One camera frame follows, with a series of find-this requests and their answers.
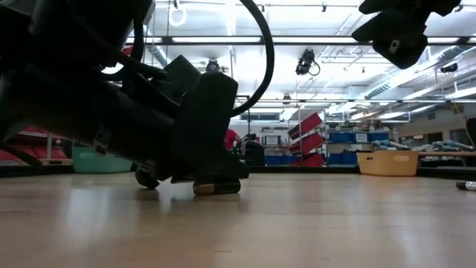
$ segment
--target red shelf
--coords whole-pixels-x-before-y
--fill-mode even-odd
[[[291,137],[293,140],[296,138],[299,138],[301,135],[308,133],[309,131],[318,127],[320,124],[322,124],[322,119],[315,112],[312,115],[310,115],[308,118],[303,120],[303,122],[300,124],[300,130],[301,130],[300,132],[299,132],[299,124],[297,124],[290,131],[288,131],[289,137]]]
[[[303,161],[297,160],[292,165],[300,167],[322,167],[324,165],[324,158],[320,153],[309,153],[304,155]]]
[[[315,149],[316,147],[321,146],[325,141],[324,138],[319,135],[319,133],[314,133],[311,135],[308,135],[307,137],[303,138],[303,149],[300,147],[301,141],[295,142],[290,148],[289,152],[292,154],[301,154],[301,153],[308,153],[312,149]]]

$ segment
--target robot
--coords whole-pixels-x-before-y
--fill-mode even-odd
[[[33,125],[88,144],[98,154],[138,163],[136,178],[147,188],[171,177],[172,182],[194,182],[196,194],[237,192],[248,170],[225,149],[225,132],[231,117],[261,98],[274,69],[269,26],[252,0],[241,2],[262,31],[267,66],[256,92],[235,109],[237,82],[220,72],[200,74],[183,57],[164,69],[140,63],[143,24],[155,9],[153,0],[0,2],[0,140]],[[397,10],[396,2],[408,3],[403,13],[409,10],[409,16],[432,5],[392,1]],[[374,38],[372,29],[362,29],[368,35],[355,38]],[[121,51],[131,31],[135,41],[128,57]],[[404,47],[398,57],[408,52]],[[116,74],[101,72],[118,63],[124,67]],[[41,164],[4,144],[1,149],[30,165]]]

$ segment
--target ceiling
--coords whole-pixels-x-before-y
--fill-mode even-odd
[[[260,30],[249,12],[239,1],[227,0],[189,0],[180,1],[179,7],[185,9],[187,17],[179,26],[169,23],[169,10],[175,10],[173,1],[159,0],[155,13],[147,26],[148,36],[247,36],[260,35]],[[323,12],[323,2],[316,0],[255,0],[264,8],[273,35],[289,36],[349,36],[356,28],[373,16],[363,16],[358,11],[360,1],[326,0],[327,9]],[[425,34],[428,36],[471,36],[476,34],[476,1],[462,1],[463,9],[446,17],[432,14],[427,21]],[[174,11],[171,17],[175,22],[181,19],[181,11]],[[304,49],[312,48],[321,73],[297,76],[295,68]],[[252,95],[259,86],[265,71],[265,53],[259,45],[170,45],[160,47],[162,53],[171,61],[184,55],[195,66],[205,66],[209,59],[217,59],[221,66],[232,69],[227,74],[239,82],[240,95]],[[428,57],[437,54],[442,47],[427,49]],[[364,92],[401,72],[370,47],[358,46],[276,46],[274,76],[263,99],[282,99],[284,94],[300,99],[357,99]],[[452,74],[434,72],[433,68],[415,74],[385,92],[387,100],[396,100],[417,92],[435,83],[462,75],[474,70],[475,50],[458,58],[459,70]],[[148,51],[144,62],[159,66],[159,62]],[[431,97],[431,93],[420,97]],[[259,103],[256,106],[283,106],[282,103]],[[308,103],[304,109],[321,110],[338,106],[336,103]],[[353,106],[347,111],[354,113],[362,109],[375,109],[375,105]]]

